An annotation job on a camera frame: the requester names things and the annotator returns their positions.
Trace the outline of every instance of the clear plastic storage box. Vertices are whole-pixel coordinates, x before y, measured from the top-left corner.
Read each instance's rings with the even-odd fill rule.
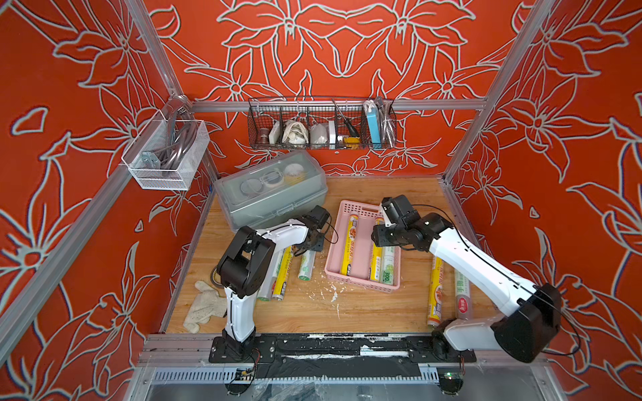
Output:
[[[232,231],[268,228],[323,205],[325,172],[304,150],[297,150],[214,182]]]

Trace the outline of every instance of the orange floral wallpaper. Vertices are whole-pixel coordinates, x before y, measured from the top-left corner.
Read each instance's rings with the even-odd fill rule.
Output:
[[[121,0],[0,2],[0,313],[168,93]],[[157,332],[211,185],[131,180],[9,360],[0,398],[122,397]]]
[[[168,98],[120,0],[4,3],[0,313]]]
[[[190,99],[244,101],[484,98],[534,1],[145,3]],[[394,149],[313,153],[329,175],[437,175],[473,116],[405,112],[397,114]],[[248,147],[243,113],[204,118],[215,131],[210,151],[222,173],[279,153]]]
[[[577,400],[642,398],[641,25],[637,1],[557,2],[453,183],[498,260],[561,290]],[[579,342],[562,320],[550,352]]]
[[[2,366],[0,398],[122,399],[210,191],[203,167],[187,192],[131,179]]]

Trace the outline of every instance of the metal bracket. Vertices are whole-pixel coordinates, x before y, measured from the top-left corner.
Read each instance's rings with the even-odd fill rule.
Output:
[[[259,363],[272,363],[274,362],[276,337],[272,336],[259,336],[254,338],[252,348],[256,348],[261,353]],[[235,361],[235,353],[225,344],[225,338],[216,337],[212,342],[212,349],[209,353],[210,363],[233,363],[244,362]]]
[[[325,241],[325,238],[322,235],[320,235],[317,238],[317,241],[315,242],[315,244],[310,246],[309,249],[314,252],[322,252],[324,241]]]
[[[183,94],[176,72],[171,66],[167,53],[165,53],[165,48],[156,33],[156,28],[143,0],[125,0],[125,4],[167,91],[172,96]]]
[[[435,336],[406,337],[406,340],[408,342],[408,356],[410,357],[410,361],[416,363],[426,363],[434,362],[435,359],[437,359],[438,362],[443,363],[459,363],[459,356],[461,355],[464,358],[465,363],[477,362],[475,353],[470,350],[459,352],[450,348],[445,357],[437,356],[434,345],[435,339]]]

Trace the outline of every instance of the cable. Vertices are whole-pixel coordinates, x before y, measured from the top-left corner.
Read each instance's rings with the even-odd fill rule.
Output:
[[[490,267],[492,267],[495,271],[497,271],[498,273],[500,273],[501,275],[503,275],[504,277],[506,277],[509,281],[511,281],[511,282],[512,282],[513,284],[515,284],[516,286],[519,286],[521,289],[523,289],[524,291],[526,291],[526,292],[527,292],[528,294],[530,294],[531,296],[536,297],[536,298],[537,298],[537,299],[539,299],[540,301],[544,302],[546,305],[550,306],[551,308],[553,308],[554,310],[556,310],[557,312],[559,312],[559,314],[560,314],[561,316],[563,316],[563,317],[564,317],[564,319],[566,319],[566,321],[567,321],[567,322],[568,322],[568,324],[571,326],[571,328],[572,328],[572,329],[573,329],[573,331],[575,332],[575,335],[576,335],[576,337],[577,337],[577,339],[578,339],[577,348],[575,348],[573,351],[568,352],[568,353],[565,353],[565,354],[563,354],[563,353],[558,353],[558,352],[553,353],[553,352],[542,351],[542,353],[543,353],[543,354],[550,354],[550,355],[557,355],[557,356],[570,356],[570,355],[575,355],[575,354],[576,354],[576,353],[577,353],[577,352],[582,348],[582,337],[580,337],[580,334],[577,332],[577,329],[575,328],[574,324],[572,324],[572,323],[571,323],[571,320],[570,320],[570,319],[569,319],[569,318],[568,318],[568,317],[567,317],[567,316],[566,316],[566,315],[565,315],[565,314],[564,314],[564,313],[563,313],[559,308],[557,308],[556,306],[554,306],[552,303],[550,303],[549,301],[545,300],[544,298],[541,298],[540,296],[536,295],[535,293],[532,293],[529,289],[525,288],[525,287],[524,287],[524,286],[522,286],[520,283],[518,283],[518,282],[516,282],[515,280],[513,280],[512,278],[510,278],[506,273],[504,273],[503,271],[499,270],[497,267],[495,267],[495,266],[493,266],[491,263],[489,263],[486,259],[484,259],[483,257],[479,256],[477,253],[475,253],[475,252],[473,251],[473,249],[472,249],[472,248],[471,248],[471,247],[466,243],[466,241],[464,241],[464,238],[462,237],[461,233],[459,232],[459,229],[457,229],[457,227],[455,226],[455,223],[453,222],[453,220],[450,218],[450,216],[448,216],[448,213],[444,212],[442,209],[440,209],[440,208],[438,208],[438,207],[436,207],[436,206],[433,206],[433,205],[425,205],[425,204],[420,204],[420,203],[418,203],[418,204],[416,204],[416,205],[412,205],[412,206],[425,206],[425,207],[431,207],[431,208],[433,208],[433,209],[437,209],[437,210],[439,210],[441,213],[443,213],[443,214],[444,214],[444,216],[446,217],[446,219],[447,219],[447,220],[448,220],[448,221],[453,225],[453,229],[455,230],[455,232],[456,232],[456,233],[457,233],[457,235],[459,236],[459,239],[461,239],[461,240],[462,240],[462,243],[464,244],[464,246],[465,246],[465,247],[466,247],[466,248],[467,248],[467,249],[468,249],[468,250],[469,250],[473,255],[477,256],[477,258],[479,258],[482,262],[484,262],[484,263],[486,263],[487,265],[489,265]]]
[[[280,228],[283,228],[283,227],[289,227],[289,226],[301,226],[301,227],[307,227],[305,224],[290,224],[290,223],[285,223],[285,224],[282,224],[282,225],[280,225],[280,226],[276,226],[276,227],[271,228],[271,229],[270,229],[270,231],[266,231],[266,232],[264,233],[264,235],[265,235],[265,234],[267,234],[267,233],[273,232],[273,231],[275,231],[275,230],[278,230],[278,229],[280,229]],[[224,288],[225,286],[223,285],[223,279],[221,278],[221,282],[217,282],[217,281],[216,281],[216,279],[214,278],[214,277],[216,276],[216,274],[218,273],[218,271],[217,271],[217,267],[218,267],[218,265],[217,265],[217,266],[215,266],[215,267],[212,269],[212,272],[211,272],[211,273],[210,273],[210,275],[209,275],[209,280],[212,282],[212,284],[214,284],[214,287],[216,287],[216,288]]]
[[[225,385],[225,389],[227,390],[227,394],[228,395],[241,395],[244,392],[246,392],[248,388],[252,387],[252,383],[254,383],[254,379],[256,378],[256,374],[257,374],[256,370],[257,370],[257,367],[258,367],[258,364],[259,364],[259,360],[261,358],[261,351],[259,351],[257,348],[253,348],[252,349],[252,353],[254,353],[254,351],[256,351],[258,353],[258,356],[256,357],[256,360],[254,360],[254,365],[252,367],[252,371],[249,372],[249,373],[246,370],[241,372],[241,377],[247,376],[248,374],[252,374],[252,380],[250,380],[250,384],[245,386],[245,388],[243,388],[243,390],[240,391],[240,392],[231,391],[229,386],[231,386],[232,383],[236,380],[236,374],[235,374],[235,376],[232,378],[232,380],[228,384]],[[243,361],[244,362],[247,361],[247,359],[249,357],[251,357],[251,356],[252,356],[252,354],[250,354],[250,356],[245,358]]]
[[[464,362],[464,356],[461,351],[459,352],[459,371],[462,372],[462,376],[466,374],[466,364]]]
[[[329,242],[329,243],[331,243],[331,244],[336,244],[337,242],[339,242],[339,233],[336,231],[336,229],[335,229],[335,228],[334,228],[334,226],[332,225],[332,215],[330,215],[330,220],[327,222],[327,225],[328,225],[328,228],[327,228],[327,230],[324,232],[324,236],[323,236],[323,238],[324,238],[327,242]],[[335,242],[332,242],[332,240],[329,240],[329,239],[325,236],[325,235],[327,234],[327,232],[328,232],[328,231],[330,231],[330,228],[332,228],[332,231],[334,231],[334,233],[332,234],[332,238],[334,238],[334,235],[336,234],[336,241],[335,241]]]
[[[307,249],[305,249],[305,248],[301,248],[301,249],[297,250],[297,251],[292,255],[292,257],[298,257],[298,256],[301,256],[301,255],[303,255],[304,253],[306,253],[307,251],[308,251]]]

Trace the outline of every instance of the black mounting plate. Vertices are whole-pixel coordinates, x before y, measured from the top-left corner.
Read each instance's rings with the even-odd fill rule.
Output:
[[[252,341],[252,348],[256,348],[261,353],[259,363],[272,363],[274,362],[276,337],[272,336],[257,336]],[[237,354],[232,351],[226,344],[225,338],[216,337],[212,343],[212,348],[209,351],[210,363],[233,363],[242,362],[237,361]]]
[[[415,363],[458,363],[459,355],[464,357],[465,363],[475,363],[477,358],[475,353],[470,350],[457,351],[451,347],[444,354],[439,354],[435,350],[436,336],[408,336],[408,357],[411,362]]]
[[[323,245],[324,245],[324,237],[320,235],[316,243],[310,247],[310,250],[314,252],[322,252]]]

